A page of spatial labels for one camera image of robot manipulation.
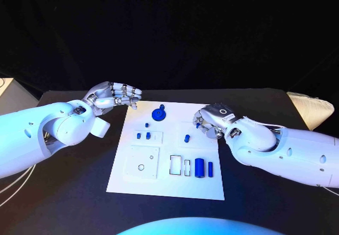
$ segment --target black table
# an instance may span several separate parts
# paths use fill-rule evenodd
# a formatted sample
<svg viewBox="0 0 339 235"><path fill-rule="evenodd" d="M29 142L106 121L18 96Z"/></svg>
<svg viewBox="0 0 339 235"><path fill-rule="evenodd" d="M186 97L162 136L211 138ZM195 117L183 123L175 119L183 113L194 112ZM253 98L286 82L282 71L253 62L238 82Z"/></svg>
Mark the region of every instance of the black table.
<svg viewBox="0 0 339 235"><path fill-rule="evenodd" d="M85 92L46 92L39 105L81 99ZM306 124L284 91L274 89L145 91L143 100L222 102L251 119L289 128ZM104 139L91 134L36 165L32 177L0 208L0 234L116 234L173 217L237 220L286 234L338 234L339 198L323 188L244 166L220 140L225 201L106 192L127 106L101 118ZM19 176L0 180L3 188ZM2 195L0 202L16 187Z"/></svg>

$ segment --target blue round part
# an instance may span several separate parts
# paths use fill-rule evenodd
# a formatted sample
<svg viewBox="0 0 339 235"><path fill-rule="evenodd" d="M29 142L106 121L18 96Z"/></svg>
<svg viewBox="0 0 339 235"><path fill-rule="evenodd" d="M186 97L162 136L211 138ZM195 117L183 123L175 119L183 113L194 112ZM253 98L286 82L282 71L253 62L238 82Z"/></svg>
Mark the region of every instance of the blue round part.
<svg viewBox="0 0 339 235"><path fill-rule="evenodd" d="M195 176L198 178L205 177L204 159L202 158L196 158L196 160L195 160Z"/></svg>
<svg viewBox="0 0 339 235"><path fill-rule="evenodd" d="M185 136L185 142L189 142L189 135Z"/></svg>
<svg viewBox="0 0 339 235"><path fill-rule="evenodd" d="M159 109L155 109L155 111L152 112L152 118L156 121L162 121L166 118L166 112L165 112L165 105L160 105Z"/></svg>
<svg viewBox="0 0 339 235"><path fill-rule="evenodd" d="M214 177L214 163L208 162L208 176Z"/></svg>

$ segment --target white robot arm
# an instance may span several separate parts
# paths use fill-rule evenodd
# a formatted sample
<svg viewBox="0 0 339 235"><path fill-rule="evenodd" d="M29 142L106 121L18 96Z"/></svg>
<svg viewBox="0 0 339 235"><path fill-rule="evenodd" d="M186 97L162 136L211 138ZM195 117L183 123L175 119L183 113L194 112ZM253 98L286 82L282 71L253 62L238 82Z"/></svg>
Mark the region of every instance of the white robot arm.
<svg viewBox="0 0 339 235"><path fill-rule="evenodd" d="M142 90L103 82L82 100L54 103L0 116L0 178L20 172L58 150L84 141L88 134L104 137L110 123L97 116L114 106L142 99Z"/></svg>
<svg viewBox="0 0 339 235"><path fill-rule="evenodd" d="M228 106L205 106L194 124L207 136L225 136L240 163L303 184L339 188L339 139L240 118Z"/></svg>

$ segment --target white board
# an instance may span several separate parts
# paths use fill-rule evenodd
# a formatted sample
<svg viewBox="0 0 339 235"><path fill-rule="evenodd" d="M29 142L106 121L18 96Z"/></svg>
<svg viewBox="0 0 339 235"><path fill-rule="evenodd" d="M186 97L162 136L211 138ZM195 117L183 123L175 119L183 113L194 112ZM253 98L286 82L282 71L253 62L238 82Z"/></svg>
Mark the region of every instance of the white board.
<svg viewBox="0 0 339 235"><path fill-rule="evenodd" d="M160 104L165 105L166 118L163 121L155 121L152 112ZM218 141L209 139L192 124L194 114L204 106L205 104L139 101L137 110L129 107L107 192L225 200ZM147 132L158 135L156 139L137 139L137 133L142 133L143 137ZM186 135L191 135L188 143L183 141ZM140 161L146 162L139 159L139 162L132 164L134 146L140 146L139 152L143 147L159 148L156 178L150 177L153 173L146 176L143 171L134 172L142 175L126 174L126 165L136 169ZM142 158L149 155L150 153L139 154ZM170 155L182 157L181 175L170 175ZM205 160L204 178L195 177L195 158ZM191 176L185 176L185 160L191 160ZM208 162L214 162L212 178L208 177Z"/></svg>

